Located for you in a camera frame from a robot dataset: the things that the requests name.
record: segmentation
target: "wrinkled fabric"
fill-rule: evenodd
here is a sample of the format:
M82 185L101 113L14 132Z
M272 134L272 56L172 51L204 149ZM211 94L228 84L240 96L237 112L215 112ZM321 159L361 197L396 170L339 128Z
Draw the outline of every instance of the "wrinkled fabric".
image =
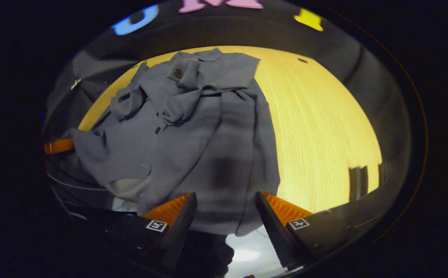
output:
M101 185L138 203L138 214L195 192L193 230L243 236L261 225L254 194L279 185L258 63L213 49L143 64L91 132L65 137Z

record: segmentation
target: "shirt button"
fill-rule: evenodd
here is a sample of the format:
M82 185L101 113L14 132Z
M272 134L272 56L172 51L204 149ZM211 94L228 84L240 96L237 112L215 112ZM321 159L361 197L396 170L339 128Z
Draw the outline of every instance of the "shirt button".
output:
M181 69L176 69L174 71L174 76L176 76L177 78L183 77L183 71Z

